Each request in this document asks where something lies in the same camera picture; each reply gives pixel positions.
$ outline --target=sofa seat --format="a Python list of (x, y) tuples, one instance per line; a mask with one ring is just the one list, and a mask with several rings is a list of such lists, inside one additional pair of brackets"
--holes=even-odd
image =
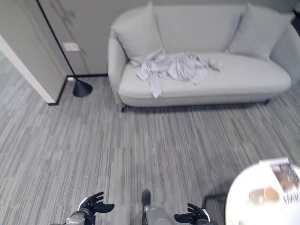
[(208, 69), (199, 84), (160, 79), (162, 97), (154, 99), (147, 82), (136, 73), (140, 67), (125, 66), (119, 95), (132, 106), (197, 105), (266, 100), (291, 86), (289, 74), (273, 61), (264, 61), (228, 53), (199, 54), (204, 60), (213, 58), (223, 63), (222, 73)]

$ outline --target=sofa armrest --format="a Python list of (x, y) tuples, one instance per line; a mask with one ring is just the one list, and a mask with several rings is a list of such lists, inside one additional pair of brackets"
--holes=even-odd
[(122, 104), (118, 90), (127, 62), (128, 57), (117, 39), (116, 34), (111, 30), (108, 39), (108, 78), (117, 104)]
[(289, 73), (292, 83), (300, 80), (300, 37), (292, 25), (276, 43), (270, 58)]

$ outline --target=sofa leg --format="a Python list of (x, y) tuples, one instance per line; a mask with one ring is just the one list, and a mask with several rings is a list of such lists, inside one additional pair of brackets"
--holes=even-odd
[(267, 99), (267, 100), (265, 100), (264, 102), (262, 102), (262, 104), (263, 104), (264, 106), (266, 106), (269, 102), (270, 102), (270, 99)]
[(121, 108), (121, 112), (122, 112), (122, 113), (125, 111), (125, 108), (126, 108), (126, 107), (127, 107), (126, 104), (123, 104), (123, 105), (122, 105), (122, 108)]

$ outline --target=crumpled cloth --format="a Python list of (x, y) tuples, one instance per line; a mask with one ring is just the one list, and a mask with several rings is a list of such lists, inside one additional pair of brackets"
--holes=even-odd
[(160, 78), (190, 81), (198, 85), (207, 75), (207, 68), (222, 72), (222, 67), (222, 63), (212, 59), (205, 62), (195, 52), (181, 52), (160, 54), (146, 60), (137, 75), (143, 81), (148, 81), (151, 94), (158, 98), (161, 96)]

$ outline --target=gray striped carpet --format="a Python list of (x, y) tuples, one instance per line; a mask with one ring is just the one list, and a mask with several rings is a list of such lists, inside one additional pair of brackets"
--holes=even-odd
[[(1, 56), (0, 222), (63, 223), (98, 191), (113, 212), (97, 224), (139, 225), (141, 193), (169, 215), (226, 191), (259, 159), (300, 165), (300, 84), (269, 105), (129, 108), (114, 103), (107, 77), (85, 78), (93, 92), (49, 107)], [(208, 208), (222, 225), (222, 204)]]

